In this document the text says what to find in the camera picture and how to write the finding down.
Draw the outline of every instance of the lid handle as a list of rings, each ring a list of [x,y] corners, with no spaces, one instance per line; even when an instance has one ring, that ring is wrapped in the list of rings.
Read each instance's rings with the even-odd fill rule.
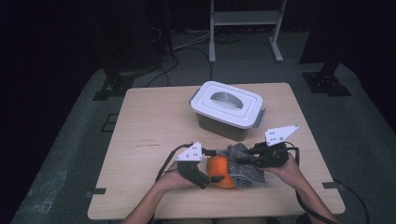
[[[242,107],[244,107],[244,104],[242,104],[242,101],[239,100],[236,96],[228,93],[228,92],[224,92],[224,91],[218,91],[216,93],[214,93],[210,99],[212,100],[216,100],[216,101],[222,101],[222,102],[230,102],[232,103],[235,107],[242,109]]]

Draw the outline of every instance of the white metal stand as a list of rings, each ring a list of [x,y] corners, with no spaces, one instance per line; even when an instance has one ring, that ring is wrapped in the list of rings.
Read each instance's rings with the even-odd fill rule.
[[[209,61],[214,63],[216,61],[215,52],[215,26],[218,25],[262,25],[275,24],[275,33],[273,37],[269,38],[271,47],[278,63],[283,62],[283,57],[280,54],[277,46],[277,37],[279,35],[280,25],[282,23],[285,6],[287,0],[282,0],[280,10],[268,11],[225,11],[215,12],[215,0],[210,2],[210,40],[209,40]]]

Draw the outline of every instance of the orange object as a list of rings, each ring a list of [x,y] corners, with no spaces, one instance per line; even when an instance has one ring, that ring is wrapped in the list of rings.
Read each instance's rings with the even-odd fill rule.
[[[220,155],[210,157],[206,164],[206,172],[209,177],[224,176],[224,178],[219,183],[215,183],[215,185],[225,189],[235,187],[235,183],[228,173],[227,158]]]

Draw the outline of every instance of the human arm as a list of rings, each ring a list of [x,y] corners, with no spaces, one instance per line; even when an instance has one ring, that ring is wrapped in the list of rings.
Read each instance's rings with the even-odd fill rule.
[[[154,185],[148,190],[137,207],[121,222],[122,224],[147,224],[160,203],[163,195],[171,189],[181,189],[194,186],[177,172],[177,163],[174,162]]]
[[[264,171],[279,176],[283,182],[294,188],[309,209],[335,223],[340,223],[338,218],[329,210],[326,204],[320,199],[318,194],[306,180],[291,154],[289,154],[288,161],[282,167],[265,168]],[[309,218],[313,224],[324,223],[311,215],[309,215]]]

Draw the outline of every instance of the container with white lid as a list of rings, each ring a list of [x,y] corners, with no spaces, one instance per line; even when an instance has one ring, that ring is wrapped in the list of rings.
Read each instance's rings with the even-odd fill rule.
[[[245,140],[248,129],[260,126],[264,109],[260,95],[208,81],[190,101],[201,128],[233,139]]]

